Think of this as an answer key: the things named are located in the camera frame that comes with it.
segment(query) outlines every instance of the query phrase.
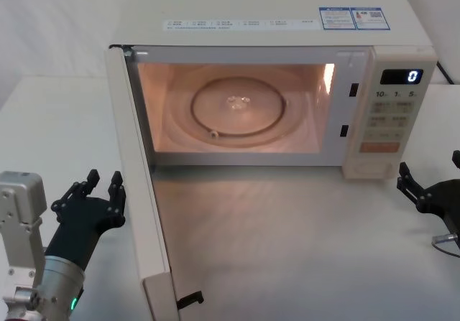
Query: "white table surface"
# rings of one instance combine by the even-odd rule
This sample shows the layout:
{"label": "white table surface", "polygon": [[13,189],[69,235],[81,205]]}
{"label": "white table surface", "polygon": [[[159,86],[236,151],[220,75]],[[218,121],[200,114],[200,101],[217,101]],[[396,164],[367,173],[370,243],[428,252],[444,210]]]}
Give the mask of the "white table surface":
{"label": "white table surface", "polygon": [[[0,111],[0,171],[36,172],[47,204],[90,169],[101,176],[92,195],[107,198],[120,170],[111,101],[104,78],[25,78]],[[150,320],[134,258],[129,214],[126,224],[102,235],[86,269],[85,292],[72,316],[82,320]],[[40,227],[47,245],[58,222],[48,208]],[[0,284],[7,272],[0,243]],[[0,302],[0,320],[7,308]]]}

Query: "white wall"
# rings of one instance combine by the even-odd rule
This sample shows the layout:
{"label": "white wall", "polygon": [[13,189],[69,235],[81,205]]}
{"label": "white wall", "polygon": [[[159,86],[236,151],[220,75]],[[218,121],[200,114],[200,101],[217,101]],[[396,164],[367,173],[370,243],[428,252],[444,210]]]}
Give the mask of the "white wall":
{"label": "white wall", "polygon": [[[125,0],[0,0],[0,106],[22,75],[104,75],[103,50]],[[460,0],[410,0],[460,79]],[[444,83],[435,75],[434,82]]]}
{"label": "white wall", "polygon": [[0,106],[22,75],[104,76],[125,0],[0,0]]}

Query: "control button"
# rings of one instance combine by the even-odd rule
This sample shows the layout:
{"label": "control button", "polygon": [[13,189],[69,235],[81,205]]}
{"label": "control button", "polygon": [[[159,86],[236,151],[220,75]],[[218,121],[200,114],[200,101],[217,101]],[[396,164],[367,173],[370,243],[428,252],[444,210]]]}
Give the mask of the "control button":
{"label": "control button", "polygon": [[381,132],[378,133],[377,138],[379,140],[388,140],[388,139],[391,138],[391,136],[392,136],[392,134],[389,131],[381,131]]}
{"label": "control button", "polygon": [[414,102],[396,102],[393,113],[412,113]]}
{"label": "control button", "polygon": [[406,127],[409,122],[408,116],[390,116],[388,118],[389,127]]}
{"label": "control button", "polygon": [[392,103],[394,102],[374,102],[371,112],[376,114],[391,113]]}
{"label": "control button", "polygon": [[364,132],[364,140],[373,141],[375,139],[377,139],[377,131],[368,129]]}
{"label": "control button", "polygon": [[367,122],[367,127],[384,127],[386,121],[385,116],[371,116]]}
{"label": "control button", "polygon": [[371,113],[375,114],[408,114],[412,113],[414,102],[393,101],[393,102],[374,102],[371,106]]}
{"label": "control button", "polygon": [[395,153],[400,149],[400,143],[361,143],[360,152],[365,153]]}
{"label": "control button", "polygon": [[390,138],[393,140],[398,140],[400,141],[404,137],[404,131],[399,130],[399,131],[392,131],[390,133]]}

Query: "green led light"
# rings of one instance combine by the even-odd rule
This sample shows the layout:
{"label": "green led light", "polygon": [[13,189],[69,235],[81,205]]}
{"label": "green led light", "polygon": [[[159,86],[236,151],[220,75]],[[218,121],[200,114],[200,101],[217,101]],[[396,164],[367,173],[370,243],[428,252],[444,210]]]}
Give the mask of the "green led light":
{"label": "green led light", "polygon": [[74,298],[72,304],[70,305],[70,310],[74,310],[75,306],[77,305],[78,299]]}

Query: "microwave control panel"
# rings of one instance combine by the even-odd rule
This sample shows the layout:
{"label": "microwave control panel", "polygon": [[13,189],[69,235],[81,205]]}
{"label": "microwave control panel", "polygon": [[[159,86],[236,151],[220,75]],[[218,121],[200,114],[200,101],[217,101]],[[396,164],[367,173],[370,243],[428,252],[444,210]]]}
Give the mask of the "microwave control panel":
{"label": "microwave control panel", "polygon": [[412,129],[424,96],[418,84],[422,69],[386,69],[379,83],[369,91],[361,153],[396,153]]}

